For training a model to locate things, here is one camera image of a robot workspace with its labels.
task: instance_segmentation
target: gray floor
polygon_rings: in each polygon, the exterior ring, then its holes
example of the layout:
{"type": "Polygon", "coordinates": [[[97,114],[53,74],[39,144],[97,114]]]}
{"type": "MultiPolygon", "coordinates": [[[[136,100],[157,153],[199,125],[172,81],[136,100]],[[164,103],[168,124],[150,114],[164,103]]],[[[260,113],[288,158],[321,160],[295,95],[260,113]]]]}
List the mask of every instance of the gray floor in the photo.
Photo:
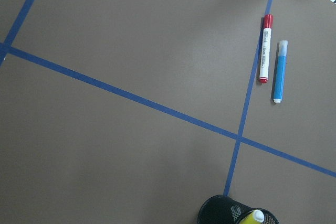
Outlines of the gray floor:
{"type": "MultiPolygon", "coordinates": [[[[1,0],[0,42],[24,1],[1,0]]],[[[0,67],[0,222],[196,223],[202,203],[223,193],[235,146],[202,125],[238,133],[266,3],[35,0],[13,48],[202,123],[8,54],[0,67]]],[[[272,13],[270,81],[254,82],[243,133],[259,148],[242,143],[229,195],[280,223],[331,223],[336,6],[274,0],[272,13]],[[282,39],[285,96],[274,105],[282,39]]]]}

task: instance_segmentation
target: marker barcode label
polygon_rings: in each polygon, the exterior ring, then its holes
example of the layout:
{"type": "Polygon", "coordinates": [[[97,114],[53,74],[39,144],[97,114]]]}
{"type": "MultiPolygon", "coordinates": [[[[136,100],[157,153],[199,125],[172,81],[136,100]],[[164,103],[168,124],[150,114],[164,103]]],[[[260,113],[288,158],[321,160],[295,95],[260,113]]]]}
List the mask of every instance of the marker barcode label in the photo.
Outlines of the marker barcode label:
{"type": "Polygon", "coordinates": [[[261,57],[261,67],[265,66],[265,55],[262,55],[261,57]]]}
{"type": "Polygon", "coordinates": [[[267,42],[267,38],[268,38],[268,31],[264,31],[264,39],[263,39],[263,43],[267,42]]]}

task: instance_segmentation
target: mesh pencil holder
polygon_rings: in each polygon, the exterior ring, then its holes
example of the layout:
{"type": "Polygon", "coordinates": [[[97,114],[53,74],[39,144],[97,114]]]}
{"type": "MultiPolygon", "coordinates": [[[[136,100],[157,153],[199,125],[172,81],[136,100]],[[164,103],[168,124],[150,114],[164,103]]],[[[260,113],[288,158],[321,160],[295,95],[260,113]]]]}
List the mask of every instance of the mesh pencil holder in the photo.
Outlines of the mesh pencil holder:
{"type": "Polygon", "coordinates": [[[251,208],[224,195],[208,199],[198,213],[197,224],[239,224],[253,210],[263,212],[263,224],[279,224],[269,211],[261,208],[251,208]]]}

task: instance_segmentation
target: red marker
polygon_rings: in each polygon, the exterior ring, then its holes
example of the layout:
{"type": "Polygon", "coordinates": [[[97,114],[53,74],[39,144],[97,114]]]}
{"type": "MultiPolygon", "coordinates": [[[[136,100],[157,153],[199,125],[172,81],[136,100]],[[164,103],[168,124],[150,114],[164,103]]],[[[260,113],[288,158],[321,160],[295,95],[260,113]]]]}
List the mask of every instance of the red marker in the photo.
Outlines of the red marker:
{"type": "Polygon", "coordinates": [[[273,15],[267,14],[264,18],[264,34],[262,35],[263,46],[261,48],[260,75],[259,81],[268,81],[269,52],[271,49],[271,32],[273,25],[273,15]]]}

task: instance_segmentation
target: marker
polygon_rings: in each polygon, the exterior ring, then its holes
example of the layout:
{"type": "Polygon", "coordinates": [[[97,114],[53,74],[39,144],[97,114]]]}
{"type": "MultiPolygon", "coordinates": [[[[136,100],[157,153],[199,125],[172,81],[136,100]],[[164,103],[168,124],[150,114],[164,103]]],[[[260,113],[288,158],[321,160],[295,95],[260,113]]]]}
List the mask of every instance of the marker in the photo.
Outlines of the marker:
{"type": "Polygon", "coordinates": [[[287,58],[287,40],[281,40],[279,42],[279,56],[277,66],[277,76],[275,79],[273,101],[280,103],[282,101],[283,88],[285,84],[285,71],[286,71],[286,58],[287,58]]]}
{"type": "Polygon", "coordinates": [[[260,224],[265,220],[265,216],[260,210],[254,210],[246,218],[244,218],[239,224],[260,224]]]}
{"type": "Polygon", "coordinates": [[[259,81],[266,83],[268,81],[269,52],[271,49],[271,32],[273,25],[273,15],[267,14],[264,18],[264,33],[262,35],[263,46],[261,48],[260,75],[259,81]]]}

